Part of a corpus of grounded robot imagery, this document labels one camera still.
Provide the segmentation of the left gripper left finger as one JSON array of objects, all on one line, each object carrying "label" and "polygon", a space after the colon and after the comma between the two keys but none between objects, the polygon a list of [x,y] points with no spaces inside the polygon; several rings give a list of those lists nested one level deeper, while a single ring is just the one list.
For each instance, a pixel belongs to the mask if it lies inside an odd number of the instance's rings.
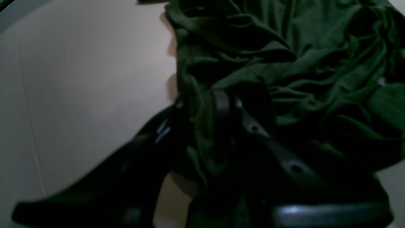
[{"label": "left gripper left finger", "polygon": [[163,180],[187,144],[187,125],[177,101],[75,184],[16,204],[12,221],[33,228],[153,228]]}]

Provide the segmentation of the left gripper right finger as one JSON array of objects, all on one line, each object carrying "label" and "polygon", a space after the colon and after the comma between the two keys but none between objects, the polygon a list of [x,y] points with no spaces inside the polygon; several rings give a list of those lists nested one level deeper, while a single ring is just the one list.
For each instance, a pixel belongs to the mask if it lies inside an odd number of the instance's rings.
[{"label": "left gripper right finger", "polygon": [[385,228],[393,221],[370,171],[289,150],[251,115],[256,97],[226,90],[212,97],[215,141],[236,157],[255,228]]}]

